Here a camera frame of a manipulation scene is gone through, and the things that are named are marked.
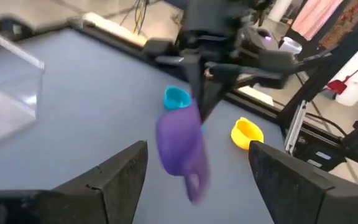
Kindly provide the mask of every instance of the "table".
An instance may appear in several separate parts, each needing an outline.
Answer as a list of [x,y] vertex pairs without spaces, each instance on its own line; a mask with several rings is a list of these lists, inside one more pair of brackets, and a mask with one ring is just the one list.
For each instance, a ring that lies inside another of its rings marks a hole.
[[39,117],[0,143],[0,190],[53,189],[138,140],[149,163],[134,223],[273,223],[252,176],[247,152],[230,131],[241,116],[257,124],[265,143],[283,150],[280,128],[226,101],[206,122],[211,184],[197,207],[182,178],[163,169],[155,147],[155,122],[164,113],[167,85],[188,85],[72,29],[19,45],[43,60]]

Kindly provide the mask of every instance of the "transparent plastic box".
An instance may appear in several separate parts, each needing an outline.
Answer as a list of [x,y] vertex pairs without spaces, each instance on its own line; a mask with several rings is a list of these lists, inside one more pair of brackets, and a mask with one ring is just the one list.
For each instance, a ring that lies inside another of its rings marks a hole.
[[0,37],[0,141],[37,119],[44,63]]

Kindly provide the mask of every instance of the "purple plastic scoop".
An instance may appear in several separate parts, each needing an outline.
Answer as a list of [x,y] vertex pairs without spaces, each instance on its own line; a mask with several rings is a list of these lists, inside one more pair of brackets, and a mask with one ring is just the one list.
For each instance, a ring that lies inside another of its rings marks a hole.
[[189,200],[199,202],[209,182],[209,166],[195,100],[186,108],[163,114],[157,121],[156,137],[164,169],[183,176]]

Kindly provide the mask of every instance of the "red object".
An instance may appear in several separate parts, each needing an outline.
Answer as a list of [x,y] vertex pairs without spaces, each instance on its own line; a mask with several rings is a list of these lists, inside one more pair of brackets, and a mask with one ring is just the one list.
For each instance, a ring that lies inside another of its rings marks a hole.
[[346,82],[352,78],[356,73],[358,72],[358,69],[352,74],[352,75],[348,75],[343,81],[340,80],[334,80],[330,83],[327,84],[327,87],[336,92],[337,94],[342,94],[343,91],[345,91],[345,89],[347,88]]

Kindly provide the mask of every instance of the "yellow cup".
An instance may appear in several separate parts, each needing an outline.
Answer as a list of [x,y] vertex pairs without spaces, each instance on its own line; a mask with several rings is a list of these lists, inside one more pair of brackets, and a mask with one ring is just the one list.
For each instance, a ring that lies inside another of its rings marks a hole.
[[264,134],[256,124],[247,118],[240,118],[231,130],[231,139],[241,149],[248,150],[251,141],[263,143]]

